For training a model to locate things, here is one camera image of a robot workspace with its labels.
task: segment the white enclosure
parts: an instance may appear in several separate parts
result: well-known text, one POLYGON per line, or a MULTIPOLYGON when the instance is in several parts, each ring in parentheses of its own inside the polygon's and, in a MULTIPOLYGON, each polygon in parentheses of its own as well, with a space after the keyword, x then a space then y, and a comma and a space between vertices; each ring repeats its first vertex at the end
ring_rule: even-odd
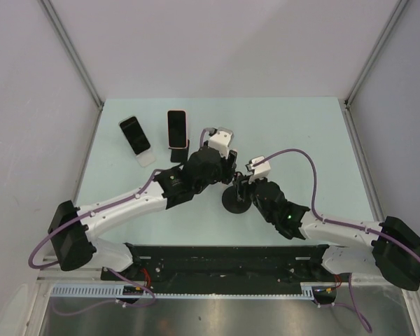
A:
POLYGON ((50 0, 0 1, 0 320, 7 307, 30 310, 38 272, 27 258, 56 206, 76 195, 100 100, 345 100, 406 2, 345 113, 384 213, 420 235, 420 0, 51 1, 51 15, 50 0), (56 13, 69 37, 48 20, 56 13))

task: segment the black smartphone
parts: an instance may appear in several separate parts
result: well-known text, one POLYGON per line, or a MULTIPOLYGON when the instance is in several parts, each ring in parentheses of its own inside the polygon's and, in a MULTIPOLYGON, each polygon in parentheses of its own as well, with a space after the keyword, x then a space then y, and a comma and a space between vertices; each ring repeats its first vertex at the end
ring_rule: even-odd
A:
POLYGON ((129 117, 128 119, 121 121, 119 125, 135 155, 140 155, 151 148, 151 144, 143 132, 137 118, 134 116, 129 117))
POLYGON ((187 113, 185 111, 168 111, 168 146, 183 149, 188 146, 187 113))

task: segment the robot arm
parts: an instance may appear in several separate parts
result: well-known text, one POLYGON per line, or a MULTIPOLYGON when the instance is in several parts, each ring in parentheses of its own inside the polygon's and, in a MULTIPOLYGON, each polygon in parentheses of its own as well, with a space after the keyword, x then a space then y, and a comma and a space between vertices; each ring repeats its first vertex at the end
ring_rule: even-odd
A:
POLYGON ((391 236, 420 257, 420 237, 400 219, 388 217, 380 223, 318 215, 306 206, 289 202, 280 187, 267 180, 270 164, 263 156, 252 159, 246 167, 250 174, 237 172, 233 186, 223 195, 228 211, 240 214, 253 203, 266 222, 288 239, 336 244, 328 247, 320 260, 330 273, 382 275, 400 288, 418 289, 420 263, 392 241, 369 233, 371 230, 391 236))
POLYGON ((217 129, 207 146, 194 152, 184 165, 158 170, 160 173, 153 173, 145 186, 113 199, 78 208, 71 201, 61 203, 48 233, 74 218, 80 219, 51 238, 61 270, 84 265, 117 272, 128 268, 134 259, 128 247, 99 237, 129 218, 188 202, 210 184, 229 184, 237 158, 237 153, 229 149, 232 138, 230 130, 217 129))

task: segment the smartphone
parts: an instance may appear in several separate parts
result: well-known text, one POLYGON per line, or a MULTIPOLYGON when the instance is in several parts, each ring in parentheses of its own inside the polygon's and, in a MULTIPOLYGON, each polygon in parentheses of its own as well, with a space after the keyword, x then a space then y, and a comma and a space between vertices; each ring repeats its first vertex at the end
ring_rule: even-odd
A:
POLYGON ((139 121, 135 116, 129 117, 120 121, 119 126, 125 135, 127 142, 135 153, 137 160, 142 167, 153 163, 155 161, 152 154, 151 144, 143 132, 139 121))
POLYGON ((185 111, 168 111, 168 146, 172 149, 188 147, 187 113, 185 111))

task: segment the purple cable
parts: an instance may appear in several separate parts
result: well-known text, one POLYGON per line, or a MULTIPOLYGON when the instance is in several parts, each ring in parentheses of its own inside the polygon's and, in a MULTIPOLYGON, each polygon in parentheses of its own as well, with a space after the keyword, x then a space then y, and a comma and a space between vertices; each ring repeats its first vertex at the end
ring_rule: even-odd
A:
MULTIPOLYGON (((143 187, 141 187, 141 189, 137 192, 137 194, 141 194, 143 193, 148 186, 150 185, 150 183, 153 181, 155 174, 158 172, 161 172, 161 169, 154 169, 153 173, 151 174, 151 176, 149 177, 149 179, 147 180, 147 182, 144 184, 143 187)), ((34 257, 36 256, 36 254, 42 249, 42 246, 45 245, 50 239, 52 239, 55 235, 57 235, 59 232, 65 230, 66 228, 68 228, 70 225, 73 225, 74 223, 83 220, 84 218, 89 217, 92 213, 99 213, 100 211, 104 211, 113 207, 116 207, 120 204, 126 203, 130 200, 133 200, 135 198, 135 195, 129 195, 125 198, 119 199, 118 201, 114 201, 110 204, 107 205, 103 205, 100 206, 96 209, 93 209, 91 211, 88 211, 86 213, 83 213, 82 215, 79 215, 78 217, 72 218, 71 220, 65 222, 64 224, 62 224, 61 226, 59 226, 58 228, 54 229, 52 232, 50 232, 50 234, 48 236, 46 236, 45 238, 43 238, 41 240, 41 242, 39 244, 37 244, 37 246, 34 248, 34 250, 29 254, 28 257, 28 266, 30 266, 31 268, 35 269, 35 270, 43 270, 49 266, 53 266, 59 263, 59 261, 53 261, 53 262, 49 262, 47 264, 43 264, 43 265, 36 265, 34 264, 34 257)))
POLYGON ((358 307, 356 306, 355 297, 353 295, 353 287, 351 285, 351 273, 349 275, 349 291, 350 291, 351 303, 353 303, 353 308, 354 308, 354 311, 356 312, 356 315, 358 315, 359 321, 363 325, 365 331, 367 331, 369 334, 371 334, 372 333, 372 326, 370 325, 369 321, 367 321, 367 319, 364 317, 364 315, 362 315, 359 312, 358 307))
POLYGON ((366 317, 359 312, 358 307, 356 306, 355 297, 353 295, 353 287, 351 285, 351 274, 349 275, 349 292, 350 292, 350 298, 351 298, 351 302, 353 303, 353 306, 349 306, 348 304, 345 304, 345 303, 320 304, 317 301, 314 301, 314 303, 316 303, 318 307, 320 308, 343 307, 343 308, 347 308, 355 312, 356 315, 358 316, 359 321, 363 325, 365 331, 371 334, 373 332, 372 325, 370 325, 366 317))
POLYGON ((344 227, 347 227, 347 228, 352 228, 352 229, 357 229, 357 230, 360 230, 360 231, 364 231, 366 233, 370 232, 370 233, 373 233, 373 234, 378 235, 380 237, 383 237, 383 238, 389 240, 390 242, 394 243, 398 247, 400 247, 402 250, 404 250, 408 254, 410 254, 420 264, 420 257, 415 252, 413 252, 406 245, 402 244, 397 239, 389 236, 388 234, 385 234, 385 233, 382 233, 380 231, 376 231, 376 230, 373 230, 373 229, 367 229, 366 227, 363 227, 363 226, 360 226, 360 225, 345 223, 345 222, 341 222, 339 220, 331 220, 331 219, 327 219, 327 218, 325 218, 325 219, 322 218, 322 216, 320 216, 316 211, 316 191, 317 191, 316 166, 314 165, 314 161, 310 158, 310 156, 308 154, 306 154, 303 150, 300 150, 300 149, 297 149, 297 148, 289 148, 289 149, 285 149, 285 150, 280 150, 279 152, 276 152, 276 153, 266 157, 265 159, 253 164, 253 167, 261 165, 262 163, 264 163, 264 162, 266 162, 266 161, 268 161, 272 158, 275 158, 276 156, 278 156, 280 154, 289 153, 289 152, 296 152, 296 153, 300 153, 303 156, 305 156, 308 159, 308 161, 311 165, 311 168, 313 169, 314 184, 313 184, 313 195, 311 196, 311 211, 317 219, 319 219, 323 223, 340 225, 340 226, 344 226, 344 227))
POLYGON ((156 298, 155 298, 155 295, 154 295, 154 293, 152 292, 152 290, 151 289, 149 289, 149 288, 147 288, 147 287, 145 287, 145 286, 142 286, 141 284, 139 284, 139 283, 135 283, 135 282, 133 282, 133 281, 131 281, 131 280, 129 280, 129 279, 127 279, 127 278, 125 278, 124 276, 122 276, 122 275, 120 275, 119 273, 117 273, 117 272, 115 272, 113 269, 108 269, 108 271, 110 271, 113 275, 115 275, 116 277, 118 277, 118 278, 120 278, 121 280, 123 280, 123 281, 125 281, 125 282, 127 282, 127 283, 129 283, 129 284, 131 284, 131 285, 133 285, 133 286, 135 286, 135 287, 140 287, 141 289, 143 289, 145 292, 147 292, 149 295, 151 295, 151 297, 153 298, 152 300, 150 300, 149 302, 147 302, 147 303, 143 303, 143 304, 137 304, 137 303, 127 303, 127 302, 123 302, 123 301, 119 301, 118 299, 115 299, 115 300, 104 300, 104 301, 100 301, 100 302, 97 302, 97 303, 95 303, 95 304, 92 304, 92 305, 90 305, 89 307, 86 307, 86 308, 83 308, 83 309, 81 309, 81 310, 78 310, 78 311, 73 311, 73 312, 70 312, 70 313, 64 313, 63 311, 59 311, 59 310, 57 310, 56 309, 56 307, 55 307, 55 304, 54 303, 52 303, 51 304, 51 308, 52 308, 52 310, 57 314, 57 315, 59 315, 59 316, 65 316, 65 317, 69 317, 69 316, 75 316, 75 315, 79 315, 79 314, 82 314, 82 313, 85 313, 85 312, 88 312, 89 310, 91 310, 91 309, 94 309, 94 308, 96 308, 96 307, 98 307, 98 306, 101 306, 101 305, 106 305, 106 304, 108 304, 108 303, 115 303, 115 302, 123 302, 123 305, 124 306, 128 306, 128 307, 147 307, 147 306, 151 306, 154 302, 155 302, 155 300, 156 300, 156 298))
POLYGON ((98 303, 95 303, 95 304, 90 305, 89 307, 83 308, 83 309, 78 310, 78 311, 73 311, 73 312, 71 312, 71 313, 64 313, 63 311, 59 311, 59 310, 57 310, 57 308, 55 307, 54 302, 52 302, 52 303, 51 303, 51 309, 54 311, 54 313, 55 313, 56 315, 59 315, 59 316, 64 316, 64 317, 70 317, 70 316, 75 316, 75 315, 79 315, 79 314, 82 314, 82 313, 88 312, 89 310, 94 309, 94 308, 96 308, 96 307, 98 307, 98 306, 101 306, 101 305, 106 305, 106 304, 108 304, 108 303, 112 303, 112 302, 113 302, 113 303, 116 303, 116 301, 115 301, 115 300, 105 300, 105 301, 100 301, 100 302, 98 302, 98 303))

